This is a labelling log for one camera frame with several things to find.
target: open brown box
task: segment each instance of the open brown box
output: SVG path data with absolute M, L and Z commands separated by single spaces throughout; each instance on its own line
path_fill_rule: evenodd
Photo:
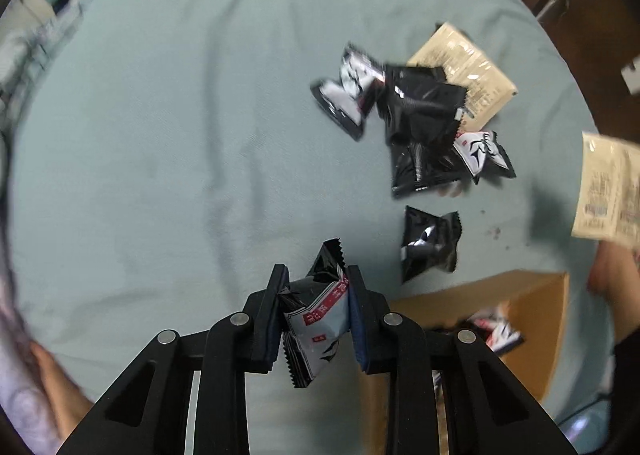
M 507 271 L 444 291 L 391 302 L 391 310 L 422 327 L 453 325 L 476 311 L 507 303 L 511 324 L 525 342 L 502 361 L 539 402 L 548 392 L 564 336 L 569 293 L 567 273 Z M 424 374 L 431 379 L 431 374 Z M 388 383 L 384 374 L 360 377 L 367 455 L 382 455 L 386 440 Z

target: red stripe on packet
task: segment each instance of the red stripe on packet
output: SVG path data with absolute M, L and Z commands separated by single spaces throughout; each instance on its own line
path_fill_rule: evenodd
M 338 283 L 330 292 L 324 297 L 324 300 L 320 302 L 320 304 L 310 312 L 307 312 L 302 315 L 302 319 L 305 321 L 305 325 L 309 326 L 312 323 L 324 318 L 324 315 L 329 312 L 329 310 L 335 305 L 335 302 L 340 300 L 342 295 L 347 292 L 347 288 L 349 287 L 349 282 L 347 279 L 341 279 L 340 283 Z

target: metal screw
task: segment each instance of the metal screw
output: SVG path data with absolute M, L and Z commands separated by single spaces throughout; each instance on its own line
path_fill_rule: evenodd
M 390 312 L 388 314 L 385 314 L 383 320 L 387 325 L 396 326 L 402 323 L 402 316 L 395 312 Z
M 173 340 L 175 340 L 175 332 L 172 330 L 163 330 L 158 334 L 158 341 L 162 343 L 162 345 L 168 345 Z
M 249 321 L 249 317 L 244 313 L 244 312 L 236 312 L 232 317 L 231 317 L 231 323 L 233 325 L 244 325 L 245 323 L 247 323 Z
M 462 329 L 458 332 L 458 339 L 463 343 L 473 343 L 476 341 L 476 335 L 471 330 Z

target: bed sheet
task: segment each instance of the bed sheet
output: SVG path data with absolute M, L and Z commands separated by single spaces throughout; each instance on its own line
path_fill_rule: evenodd
M 519 94 L 492 120 L 518 178 L 458 198 L 390 195 L 383 123 L 354 142 L 314 105 L 344 44 L 406 61 L 437 22 L 477 42 Z M 263 288 L 306 273 L 325 239 L 389 297 L 514 268 L 568 271 L 569 319 L 545 407 L 595 390 L 606 309 L 584 290 L 594 244 L 571 238 L 581 131 L 570 72 L 519 0 L 91 0 L 17 132 L 9 238 L 20 310 L 92 397 L 160 330 L 207 329 Z M 405 204 L 458 210 L 458 269 L 401 287 Z M 354 453 L 348 341 L 308 390 L 284 357 L 247 380 L 254 453 Z

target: yellow packet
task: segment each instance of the yellow packet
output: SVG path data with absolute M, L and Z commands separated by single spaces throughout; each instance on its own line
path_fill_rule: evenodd
M 466 87 L 461 132 L 479 132 L 518 93 L 516 85 L 451 24 L 442 24 L 407 65 L 443 67 L 447 81 Z
M 640 247 L 640 146 L 582 133 L 582 179 L 572 235 Z

